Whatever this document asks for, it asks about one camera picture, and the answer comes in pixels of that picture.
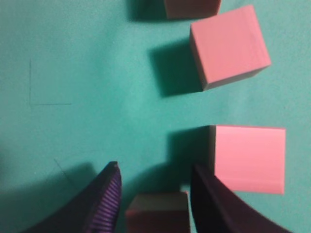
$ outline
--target teal surface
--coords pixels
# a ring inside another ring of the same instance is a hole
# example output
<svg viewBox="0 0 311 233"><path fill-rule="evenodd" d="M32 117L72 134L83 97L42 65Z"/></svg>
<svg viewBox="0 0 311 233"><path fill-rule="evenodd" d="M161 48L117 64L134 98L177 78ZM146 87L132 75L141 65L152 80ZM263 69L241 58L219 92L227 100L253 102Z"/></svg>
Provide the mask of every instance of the teal surface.
<svg viewBox="0 0 311 233"><path fill-rule="evenodd" d="M0 0L0 232L43 219L111 160L123 208L139 191L187 190L204 126L238 124L287 129L285 195L238 195L310 233L311 4L224 0L221 12L249 3L272 66L200 92L192 21L165 20L162 1Z"/></svg>

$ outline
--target ribbed purple fabric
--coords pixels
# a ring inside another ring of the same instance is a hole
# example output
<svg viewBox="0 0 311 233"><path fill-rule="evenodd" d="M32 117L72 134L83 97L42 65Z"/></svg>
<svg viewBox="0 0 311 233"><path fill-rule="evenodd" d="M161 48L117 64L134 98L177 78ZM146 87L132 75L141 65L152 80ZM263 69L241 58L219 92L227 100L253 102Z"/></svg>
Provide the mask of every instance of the ribbed purple fabric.
<svg viewBox="0 0 311 233"><path fill-rule="evenodd" d="M116 172L95 208L86 233L113 233L121 203L121 174Z"/></svg>

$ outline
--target foam block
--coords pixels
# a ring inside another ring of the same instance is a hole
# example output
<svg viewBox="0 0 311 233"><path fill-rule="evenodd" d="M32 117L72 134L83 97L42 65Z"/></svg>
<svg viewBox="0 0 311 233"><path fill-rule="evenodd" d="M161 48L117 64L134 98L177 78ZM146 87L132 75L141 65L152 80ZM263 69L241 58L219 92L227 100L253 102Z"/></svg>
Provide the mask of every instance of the foam block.
<svg viewBox="0 0 311 233"><path fill-rule="evenodd" d="M232 191L284 194L285 129L210 127L209 167Z"/></svg>
<svg viewBox="0 0 311 233"><path fill-rule="evenodd" d="M164 0L168 19L207 18L218 13L221 0Z"/></svg>
<svg viewBox="0 0 311 233"><path fill-rule="evenodd" d="M186 193L139 194L126 211L129 233L190 233Z"/></svg>
<svg viewBox="0 0 311 233"><path fill-rule="evenodd" d="M204 90L251 77L271 64L252 5L191 24L190 44Z"/></svg>

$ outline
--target faint pencil line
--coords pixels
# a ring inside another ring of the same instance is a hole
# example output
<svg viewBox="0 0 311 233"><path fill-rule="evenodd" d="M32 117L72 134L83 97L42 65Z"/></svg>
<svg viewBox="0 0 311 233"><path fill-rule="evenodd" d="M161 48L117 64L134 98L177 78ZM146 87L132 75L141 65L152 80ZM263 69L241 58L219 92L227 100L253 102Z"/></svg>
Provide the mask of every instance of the faint pencil line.
<svg viewBox="0 0 311 233"><path fill-rule="evenodd" d="M33 103L33 106L72 105L72 103Z"/></svg>
<svg viewBox="0 0 311 233"><path fill-rule="evenodd" d="M29 60L29 105L31 106L31 95L32 95L32 61Z"/></svg>
<svg viewBox="0 0 311 233"><path fill-rule="evenodd" d="M62 167L60 166L59 162L54 159L55 163L57 164L57 166L59 167L59 169L62 171L62 173L64 174L64 177L68 180L68 182L72 185L72 187L74 187L75 189L77 189L76 185L74 184L73 180L66 174L66 172L62 169Z"/></svg>

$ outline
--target pink cube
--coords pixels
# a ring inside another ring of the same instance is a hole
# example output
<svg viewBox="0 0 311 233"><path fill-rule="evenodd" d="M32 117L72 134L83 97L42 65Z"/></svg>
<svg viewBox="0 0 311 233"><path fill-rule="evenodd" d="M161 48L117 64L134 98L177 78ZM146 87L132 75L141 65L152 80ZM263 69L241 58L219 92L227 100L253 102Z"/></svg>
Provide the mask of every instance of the pink cube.
<svg viewBox="0 0 311 233"><path fill-rule="evenodd" d="M187 193L139 194L126 211L129 233L190 233Z"/></svg>
<svg viewBox="0 0 311 233"><path fill-rule="evenodd" d="M210 127L209 167L232 191L284 194L285 129Z"/></svg>
<svg viewBox="0 0 311 233"><path fill-rule="evenodd" d="M191 24L190 43L204 90L251 77L271 64L252 5Z"/></svg>
<svg viewBox="0 0 311 233"><path fill-rule="evenodd" d="M207 18L218 13L221 0L164 0L169 19Z"/></svg>

